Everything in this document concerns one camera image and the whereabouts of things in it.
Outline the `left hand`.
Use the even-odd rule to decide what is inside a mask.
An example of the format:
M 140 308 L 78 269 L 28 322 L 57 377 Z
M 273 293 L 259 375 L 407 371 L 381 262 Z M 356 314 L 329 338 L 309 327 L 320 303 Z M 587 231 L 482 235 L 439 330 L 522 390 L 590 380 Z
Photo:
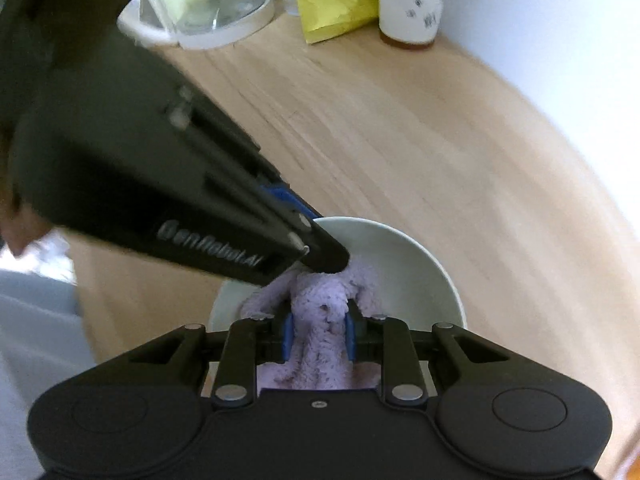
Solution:
M 9 176 L 12 134 L 1 130 L 1 238 L 15 258 L 20 258 L 33 242 L 53 230 L 53 224 L 40 217 L 14 190 Z

